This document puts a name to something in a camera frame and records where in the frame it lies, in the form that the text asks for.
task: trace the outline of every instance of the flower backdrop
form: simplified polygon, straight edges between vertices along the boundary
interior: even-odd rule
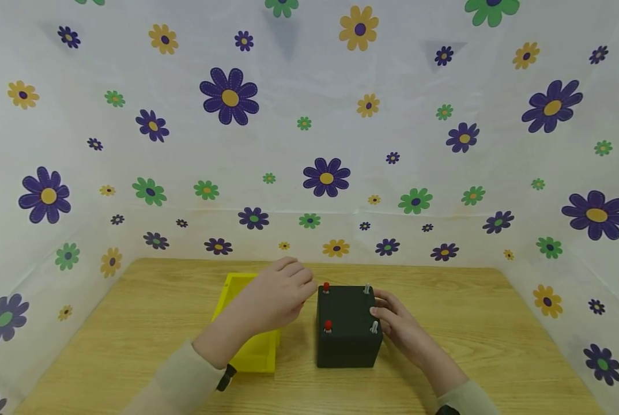
[[[134,259],[291,255],[495,267],[619,413],[619,2],[540,3],[0,2],[0,412]]]

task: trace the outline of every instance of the yellow container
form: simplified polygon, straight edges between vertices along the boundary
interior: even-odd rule
[[[213,320],[228,303],[256,277],[256,274],[231,272],[227,275],[220,301],[213,314]],[[239,352],[231,359],[231,366],[239,372],[273,373],[275,372],[275,352],[280,344],[280,331],[261,333],[249,339]]]

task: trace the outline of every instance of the black cube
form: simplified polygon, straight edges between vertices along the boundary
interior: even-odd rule
[[[374,289],[357,285],[319,287],[316,310],[317,367],[372,367],[379,354],[383,330],[369,313]],[[330,320],[330,330],[326,322]]]

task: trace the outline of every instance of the table surface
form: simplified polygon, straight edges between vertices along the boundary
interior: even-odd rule
[[[228,272],[262,262],[139,259],[44,374],[17,414],[118,414],[213,315]],[[496,270],[312,265],[319,283],[395,293],[503,414],[602,414]],[[434,414],[422,372],[384,340],[374,368],[318,369],[316,296],[282,329],[274,374],[239,373],[206,414]]]

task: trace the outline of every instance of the sleeve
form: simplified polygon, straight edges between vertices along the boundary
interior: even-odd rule
[[[475,381],[454,388],[438,398],[437,414],[498,415],[501,414],[488,395]]]
[[[225,370],[217,370],[197,353],[190,341],[158,367],[153,379],[121,415],[188,415],[208,399]]]

